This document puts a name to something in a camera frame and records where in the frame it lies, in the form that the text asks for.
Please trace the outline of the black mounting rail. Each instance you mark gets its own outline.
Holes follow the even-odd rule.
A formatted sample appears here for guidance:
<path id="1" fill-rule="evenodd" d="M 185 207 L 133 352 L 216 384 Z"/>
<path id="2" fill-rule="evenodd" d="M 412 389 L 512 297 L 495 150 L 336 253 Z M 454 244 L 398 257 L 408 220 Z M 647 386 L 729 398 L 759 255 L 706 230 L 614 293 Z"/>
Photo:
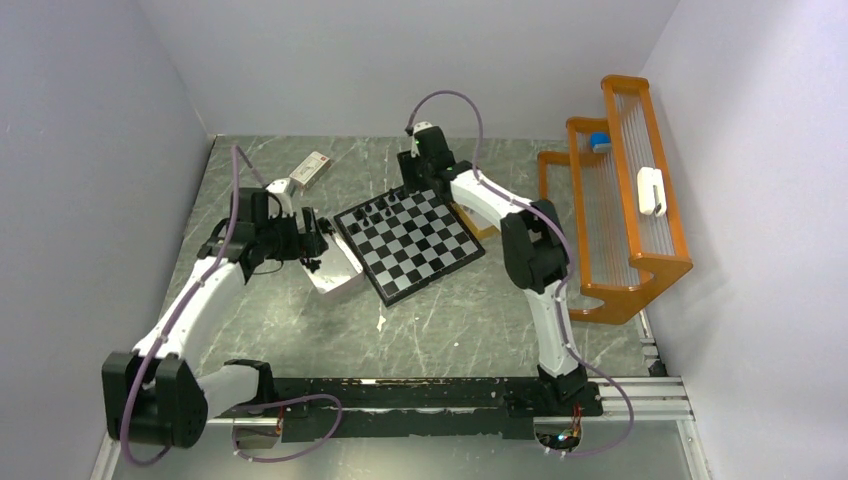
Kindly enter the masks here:
<path id="1" fill-rule="evenodd" d="M 333 438 L 498 435 L 533 440 L 545 418 L 603 414 L 600 389 L 588 382 L 562 394 L 539 377 L 412 379 L 278 378 L 281 400 L 310 396 L 283 408 L 229 410 L 238 426 L 282 427 L 284 443 Z"/>

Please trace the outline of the black chess pieces pile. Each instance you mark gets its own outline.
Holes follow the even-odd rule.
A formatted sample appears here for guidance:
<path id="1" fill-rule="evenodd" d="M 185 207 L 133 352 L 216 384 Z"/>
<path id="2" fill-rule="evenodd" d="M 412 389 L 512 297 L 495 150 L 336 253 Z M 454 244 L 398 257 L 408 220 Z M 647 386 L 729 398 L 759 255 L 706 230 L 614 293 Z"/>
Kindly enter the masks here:
<path id="1" fill-rule="evenodd" d="M 301 264 L 307 271 L 314 273 L 320 269 L 322 261 L 319 258 L 303 258 Z"/>

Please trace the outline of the black white chessboard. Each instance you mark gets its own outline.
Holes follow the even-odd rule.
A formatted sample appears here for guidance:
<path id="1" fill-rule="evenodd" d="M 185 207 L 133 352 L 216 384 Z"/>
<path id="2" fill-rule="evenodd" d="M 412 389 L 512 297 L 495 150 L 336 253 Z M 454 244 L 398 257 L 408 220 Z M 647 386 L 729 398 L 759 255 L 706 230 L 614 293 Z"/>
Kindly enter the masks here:
<path id="1" fill-rule="evenodd" d="M 399 201 L 391 205 L 388 196 Z M 393 212 L 385 220 L 376 202 Z M 369 214 L 365 206 L 372 204 Z M 432 282 L 483 257 L 485 249 L 456 210 L 433 191 L 394 188 L 333 217 L 336 229 L 364 267 L 383 304 L 390 307 Z"/>

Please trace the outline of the pink metal tin box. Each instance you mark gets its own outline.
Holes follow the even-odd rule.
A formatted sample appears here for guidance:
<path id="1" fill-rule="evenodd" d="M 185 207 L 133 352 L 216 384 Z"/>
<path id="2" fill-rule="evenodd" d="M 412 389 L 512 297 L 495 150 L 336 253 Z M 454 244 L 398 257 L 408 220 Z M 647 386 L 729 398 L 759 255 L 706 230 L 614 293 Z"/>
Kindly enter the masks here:
<path id="1" fill-rule="evenodd" d="M 332 221 L 322 217 L 319 224 L 328 249 L 319 257 L 319 270 L 310 273 L 302 268 L 319 294 L 338 297 L 364 280 L 364 268 Z"/>

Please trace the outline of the white plastic clip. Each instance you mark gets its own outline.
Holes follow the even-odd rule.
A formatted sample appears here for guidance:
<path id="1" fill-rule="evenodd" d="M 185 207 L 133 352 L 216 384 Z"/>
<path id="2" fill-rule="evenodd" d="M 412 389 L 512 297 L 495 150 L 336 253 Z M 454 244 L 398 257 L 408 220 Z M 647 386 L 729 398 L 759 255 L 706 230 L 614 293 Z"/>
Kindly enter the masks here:
<path id="1" fill-rule="evenodd" d="M 637 172 L 638 209 L 642 215 L 662 217 L 667 211 L 663 172 L 658 168 L 641 167 Z"/>

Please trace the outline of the blue round object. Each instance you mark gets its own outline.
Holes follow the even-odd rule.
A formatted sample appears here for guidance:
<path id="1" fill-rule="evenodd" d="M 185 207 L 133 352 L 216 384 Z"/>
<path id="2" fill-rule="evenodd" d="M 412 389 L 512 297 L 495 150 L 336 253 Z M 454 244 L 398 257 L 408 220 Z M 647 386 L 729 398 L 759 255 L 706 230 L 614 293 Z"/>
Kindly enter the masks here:
<path id="1" fill-rule="evenodd" d="M 606 154 L 612 149 L 611 139 L 604 132 L 593 132 L 589 137 L 589 144 L 595 154 Z"/>

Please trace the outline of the yellow tray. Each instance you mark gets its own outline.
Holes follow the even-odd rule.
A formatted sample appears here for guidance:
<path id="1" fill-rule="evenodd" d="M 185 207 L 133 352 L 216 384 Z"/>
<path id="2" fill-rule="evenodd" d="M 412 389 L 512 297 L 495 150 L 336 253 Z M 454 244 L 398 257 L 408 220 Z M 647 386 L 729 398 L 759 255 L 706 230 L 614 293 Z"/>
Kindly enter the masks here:
<path id="1" fill-rule="evenodd" d="M 489 223 L 474 210 L 459 204 L 454 204 L 453 207 L 477 240 L 482 241 L 499 234 L 496 226 Z"/>

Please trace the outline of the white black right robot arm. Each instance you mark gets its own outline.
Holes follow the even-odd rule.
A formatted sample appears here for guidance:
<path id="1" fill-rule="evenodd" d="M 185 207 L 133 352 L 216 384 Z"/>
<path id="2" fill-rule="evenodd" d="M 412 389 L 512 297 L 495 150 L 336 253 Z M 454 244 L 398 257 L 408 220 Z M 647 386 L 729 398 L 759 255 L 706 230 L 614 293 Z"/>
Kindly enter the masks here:
<path id="1" fill-rule="evenodd" d="M 527 298 L 537 336 L 539 378 L 529 392 L 508 395 L 513 409 L 540 416 L 600 415 L 599 394 L 572 345 L 566 319 L 570 256 L 552 203 L 517 196 L 472 163 L 456 161 L 438 126 L 419 122 L 405 131 L 411 146 L 397 156 L 405 188 L 431 190 L 496 227 L 506 273 Z"/>

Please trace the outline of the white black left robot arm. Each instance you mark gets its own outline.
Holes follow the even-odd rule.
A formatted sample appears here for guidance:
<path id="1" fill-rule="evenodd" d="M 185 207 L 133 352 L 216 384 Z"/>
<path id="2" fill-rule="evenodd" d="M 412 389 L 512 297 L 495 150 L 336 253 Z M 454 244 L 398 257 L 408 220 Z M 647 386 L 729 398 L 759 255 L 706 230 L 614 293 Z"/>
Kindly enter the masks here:
<path id="1" fill-rule="evenodd" d="M 268 260 L 319 269 L 328 243 L 324 220 L 295 210 L 281 194 L 242 187 L 200 247 L 186 285 L 156 326 L 130 351 L 113 352 L 101 369 L 109 436 L 116 441 L 189 448 L 208 420 L 244 408 L 261 416 L 279 395 L 268 363 L 229 360 L 197 377 L 199 358 L 225 308 Z"/>

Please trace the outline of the orange wooden rack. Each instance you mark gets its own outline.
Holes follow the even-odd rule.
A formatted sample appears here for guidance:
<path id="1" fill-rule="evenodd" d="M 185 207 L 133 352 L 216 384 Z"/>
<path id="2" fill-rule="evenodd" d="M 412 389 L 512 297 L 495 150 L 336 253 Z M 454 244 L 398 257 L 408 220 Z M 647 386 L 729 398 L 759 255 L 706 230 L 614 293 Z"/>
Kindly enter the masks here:
<path id="1" fill-rule="evenodd" d="M 566 122 L 566 148 L 537 156 L 539 194 L 551 196 L 552 166 L 569 169 L 576 224 L 579 293 L 591 307 L 573 307 L 574 321 L 622 325 L 693 268 L 650 93 L 642 77 L 608 75 L 601 81 L 605 114 Z M 612 149 L 592 152 L 589 137 L 607 133 Z M 663 172 L 667 211 L 638 209 L 637 172 Z"/>

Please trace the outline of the white red card box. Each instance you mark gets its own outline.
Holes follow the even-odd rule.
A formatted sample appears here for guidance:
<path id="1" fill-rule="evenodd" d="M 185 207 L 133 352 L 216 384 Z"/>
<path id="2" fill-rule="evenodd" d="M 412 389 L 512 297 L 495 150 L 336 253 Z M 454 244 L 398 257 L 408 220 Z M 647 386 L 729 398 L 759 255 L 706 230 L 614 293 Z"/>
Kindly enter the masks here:
<path id="1" fill-rule="evenodd" d="M 313 151 L 289 174 L 289 178 L 299 190 L 306 191 L 329 170 L 332 163 L 329 156 Z"/>

